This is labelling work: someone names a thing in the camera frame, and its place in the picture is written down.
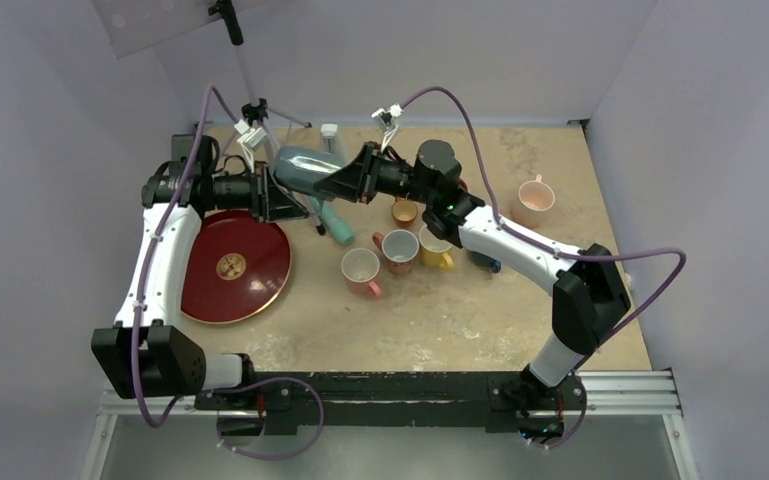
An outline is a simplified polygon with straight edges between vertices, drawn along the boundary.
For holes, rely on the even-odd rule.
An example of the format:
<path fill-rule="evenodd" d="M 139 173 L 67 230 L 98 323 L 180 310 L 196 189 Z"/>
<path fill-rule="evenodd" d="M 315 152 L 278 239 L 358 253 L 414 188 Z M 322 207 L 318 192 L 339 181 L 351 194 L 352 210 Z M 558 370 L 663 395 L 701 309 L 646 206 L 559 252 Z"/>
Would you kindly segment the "light pink mug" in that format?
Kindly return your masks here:
<path fill-rule="evenodd" d="M 526 228 L 536 228 L 546 221 L 555 203 L 555 191 L 537 174 L 519 186 L 511 203 L 511 219 Z"/>

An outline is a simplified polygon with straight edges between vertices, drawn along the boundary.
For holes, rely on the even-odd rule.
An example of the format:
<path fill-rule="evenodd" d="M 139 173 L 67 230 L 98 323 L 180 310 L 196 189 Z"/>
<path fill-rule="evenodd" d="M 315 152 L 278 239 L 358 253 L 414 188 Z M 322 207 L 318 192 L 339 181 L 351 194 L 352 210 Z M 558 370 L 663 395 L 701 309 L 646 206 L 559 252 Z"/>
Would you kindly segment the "yellow mug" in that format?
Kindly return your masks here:
<path fill-rule="evenodd" d="M 451 256 L 453 246 L 449 242 L 438 239 L 426 225 L 419 230 L 418 239 L 421 262 L 425 266 L 444 271 L 454 269 L 454 260 Z"/>

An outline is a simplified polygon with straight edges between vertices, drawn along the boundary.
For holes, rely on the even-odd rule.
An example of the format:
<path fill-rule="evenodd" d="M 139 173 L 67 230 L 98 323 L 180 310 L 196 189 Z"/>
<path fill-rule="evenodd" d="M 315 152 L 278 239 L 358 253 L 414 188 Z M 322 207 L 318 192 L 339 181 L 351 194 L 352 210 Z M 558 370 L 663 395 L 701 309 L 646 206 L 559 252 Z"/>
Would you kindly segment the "small orange mug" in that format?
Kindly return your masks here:
<path fill-rule="evenodd" d="M 415 223 L 419 209 L 411 200 L 396 198 L 390 212 L 391 219 L 400 229 L 409 229 Z"/>

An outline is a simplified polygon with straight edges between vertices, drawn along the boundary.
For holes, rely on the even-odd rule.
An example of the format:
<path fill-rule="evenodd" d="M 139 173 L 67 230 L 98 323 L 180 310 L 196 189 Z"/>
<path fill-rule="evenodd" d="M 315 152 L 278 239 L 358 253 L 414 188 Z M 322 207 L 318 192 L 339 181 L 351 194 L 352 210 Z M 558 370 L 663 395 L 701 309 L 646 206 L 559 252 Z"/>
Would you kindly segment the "salmon mug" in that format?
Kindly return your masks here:
<path fill-rule="evenodd" d="M 376 248 L 384 255 L 387 269 L 394 275 L 407 275 L 420 251 L 418 237 L 405 229 L 396 229 L 387 234 L 376 232 L 372 235 Z"/>

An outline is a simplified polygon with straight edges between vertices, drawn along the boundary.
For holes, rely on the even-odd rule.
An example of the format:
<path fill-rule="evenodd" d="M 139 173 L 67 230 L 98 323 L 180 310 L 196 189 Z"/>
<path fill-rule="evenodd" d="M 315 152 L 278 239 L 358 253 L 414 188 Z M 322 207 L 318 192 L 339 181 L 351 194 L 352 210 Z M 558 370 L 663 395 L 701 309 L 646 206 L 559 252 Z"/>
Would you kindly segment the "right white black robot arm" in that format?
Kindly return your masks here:
<path fill-rule="evenodd" d="M 389 159 L 373 142 L 349 163 L 315 152 L 313 192 L 328 200 L 368 203 L 377 194 L 422 203 L 423 222 L 438 239 L 477 252 L 532 280 L 552 298 L 552 333 L 523 371 L 521 392 L 536 407 L 556 399 L 561 382 L 607 340 L 630 310 L 608 250 L 543 237 L 494 213 L 460 183 L 462 166 L 442 140 L 419 147 L 415 161 Z"/>

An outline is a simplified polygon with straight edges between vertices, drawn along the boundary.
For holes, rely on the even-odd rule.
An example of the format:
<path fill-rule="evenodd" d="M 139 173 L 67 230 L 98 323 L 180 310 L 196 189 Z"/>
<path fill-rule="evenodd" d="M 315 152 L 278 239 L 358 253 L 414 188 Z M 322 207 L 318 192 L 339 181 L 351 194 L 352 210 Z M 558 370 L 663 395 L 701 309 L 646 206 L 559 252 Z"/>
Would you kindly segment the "blue white mug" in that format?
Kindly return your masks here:
<path fill-rule="evenodd" d="M 477 251 L 469 250 L 468 258 L 474 265 L 486 271 L 489 271 L 492 274 L 498 274 L 501 272 L 501 269 L 502 269 L 501 263 L 490 256 L 487 256 Z"/>

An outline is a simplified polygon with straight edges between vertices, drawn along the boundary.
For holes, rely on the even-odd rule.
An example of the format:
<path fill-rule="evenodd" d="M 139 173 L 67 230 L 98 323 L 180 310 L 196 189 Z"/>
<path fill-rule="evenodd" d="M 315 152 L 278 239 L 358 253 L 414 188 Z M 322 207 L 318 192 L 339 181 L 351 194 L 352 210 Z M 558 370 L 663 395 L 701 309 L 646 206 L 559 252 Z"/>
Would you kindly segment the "dark grey mug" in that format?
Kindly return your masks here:
<path fill-rule="evenodd" d="M 335 195 L 314 188 L 314 184 L 345 166 L 339 155 L 307 147 L 282 146 L 275 157 L 273 175 L 283 187 L 317 198 L 331 201 Z"/>

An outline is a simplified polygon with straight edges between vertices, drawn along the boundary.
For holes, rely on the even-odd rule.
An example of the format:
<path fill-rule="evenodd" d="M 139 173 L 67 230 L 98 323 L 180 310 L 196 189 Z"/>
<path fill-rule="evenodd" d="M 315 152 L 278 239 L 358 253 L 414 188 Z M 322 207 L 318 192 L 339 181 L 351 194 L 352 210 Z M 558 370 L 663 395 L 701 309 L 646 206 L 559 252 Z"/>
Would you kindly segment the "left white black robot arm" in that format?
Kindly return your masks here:
<path fill-rule="evenodd" d="M 114 324 L 97 329 L 91 351 L 123 399 L 184 397 L 219 389 L 232 408 L 257 399 L 258 382 L 244 354 L 208 356 L 179 328 L 186 270 L 207 212 L 243 213 L 263 223 L 305 218 L 264 162 L 217 177 L 219 144 L 210 136 L 177 134 L 172 157 L 141 190 L 142 240 L 126 298 Z"/>

